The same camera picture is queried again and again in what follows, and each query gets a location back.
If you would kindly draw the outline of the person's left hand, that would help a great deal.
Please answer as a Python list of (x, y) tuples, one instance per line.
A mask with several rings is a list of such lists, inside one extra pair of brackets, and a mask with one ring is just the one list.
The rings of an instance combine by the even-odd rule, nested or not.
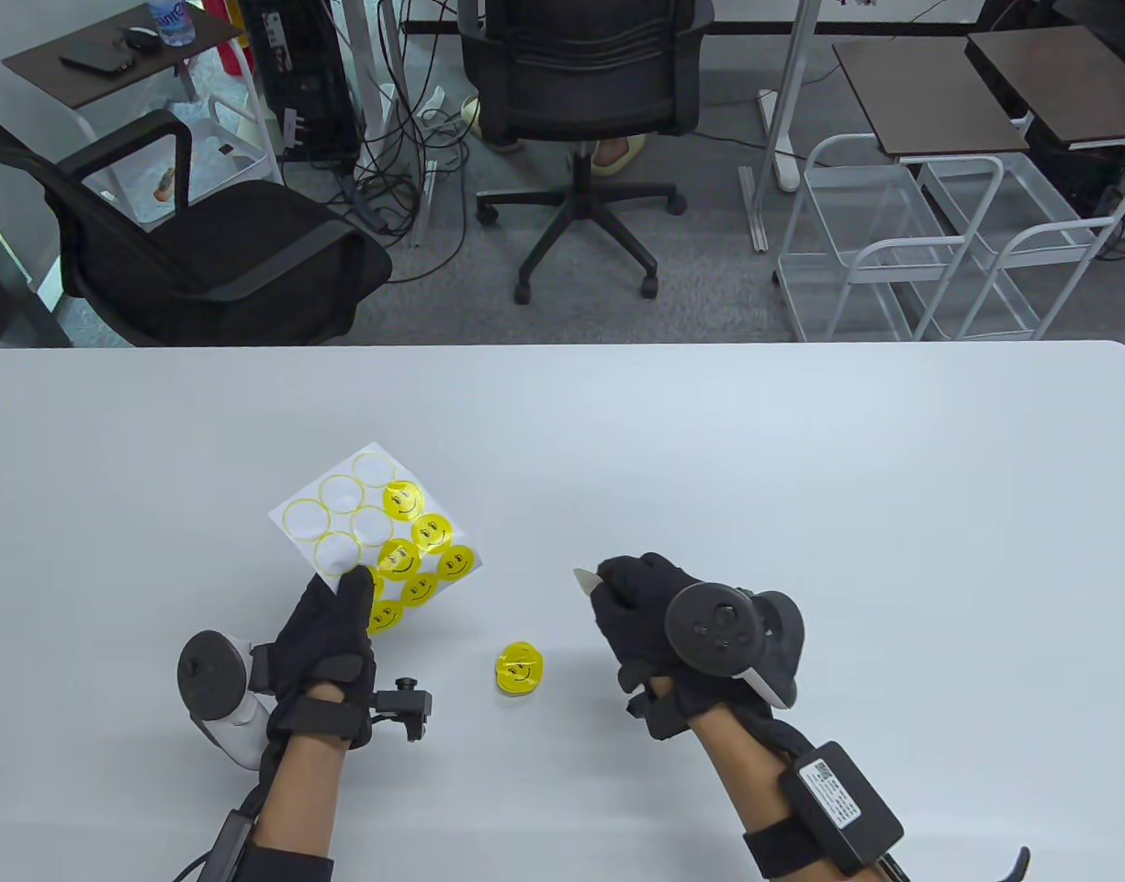
[(374, 576), (356, 567), (331, 587), (315, 576), (267, 650), (268, 687), (276, 698), (271, 731), (346, 742), (352, 752), (372, 736), (372, 639), (367, 634)]

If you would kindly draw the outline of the person's right hand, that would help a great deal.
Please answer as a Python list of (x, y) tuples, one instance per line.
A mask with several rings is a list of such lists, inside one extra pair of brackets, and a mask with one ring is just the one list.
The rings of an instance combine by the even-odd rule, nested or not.
[(768, 703), (746, 682), (698, 672), (672, 647), (667, 610), (698, 577), (659, 554), (616, 556), (600, 562), (596, 575), (600, 583), (590, 596), (596, 626), (620, 664), (621, 688), (642, 692), (630, 698), (628, 711), (642, 719), (651, 739), (675, 738), (717, 706), (772, 717)]

